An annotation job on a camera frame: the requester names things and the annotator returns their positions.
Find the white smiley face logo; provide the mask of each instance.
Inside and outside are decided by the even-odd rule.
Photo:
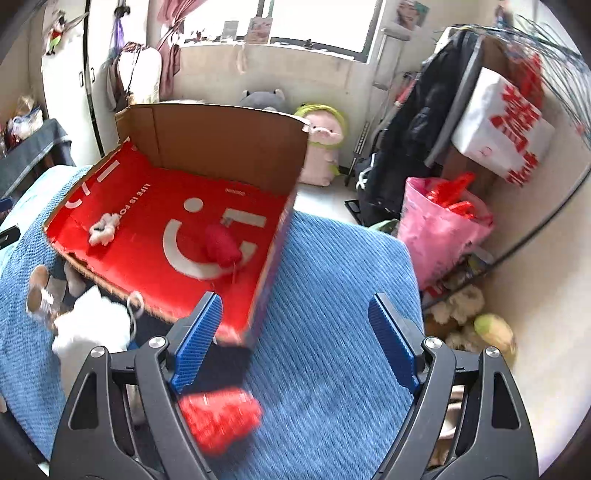
[[[203,209],[203,201],[196,197],[189,198],[185,200],[183,207],[190,213],[197,213]],[[234,222],[245,223],[259,228],[263,228],[267,221],[266,217],[261,215],[255,215],[254,213],[231,208],[227,208],[224,211],[222,220],[224,219],[231,219]],[[177,234],[181,225],[182,223],[178,220],[171,219],[164,229],[162,246],[164,248],[166,260],[168,260],[171,267],[187,277],[196,278],[198,280],[214,280],[215,278],[229,274],[234,270],[233,267],[222,268],[217,263],[194,262],[185,257],[178,249],[177,243]],[[254,256],[256,245],[250,242],[242,242],[240,250],[242,251],[242,261],[240,262],[240,266],[242,266],[248,263]]]

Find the pink plastic bag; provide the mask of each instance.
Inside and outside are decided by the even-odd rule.
[[[425,195],[443,181],[409,178],[404,190],[398,239],[408,248],[421,290],[448,273],[494,228],[485,203],[470,192],[464,192],[460,199],[472,202],[477,220],[463,218],[428,200]]]

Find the white dot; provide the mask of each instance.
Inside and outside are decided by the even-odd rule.
[[[203,200],[197,197],[185,200],[183,204],[186,211],[195,213],[203,208]]]

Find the blue textured blanket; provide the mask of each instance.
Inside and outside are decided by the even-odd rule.
[[[27,231],[18,246],[22,254],[12,256],[0,277],[0,387],[46,456],[64,404],[59,365],[50,335],[26,317],[23,305],[29,272],[55,260],[41,223],[66,190]],[[248,355],[212,348],[198,377],[198,390],[240,382],[265,410],[251,437],[210,459],[220,480],[372,476],[411,401],[366,317],[369,299],[382,291],[422,328],[403,244],[383,233],[294,214],[256,350]]]

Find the white floor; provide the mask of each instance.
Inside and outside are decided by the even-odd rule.
[[[336,177],[329,187],[300,183],[295,209],[345,223],[356,223],[344,204],[345,200],[357,198],[355,181],[352,179],[348,188],[344,182],[345,176],[341,175]]]

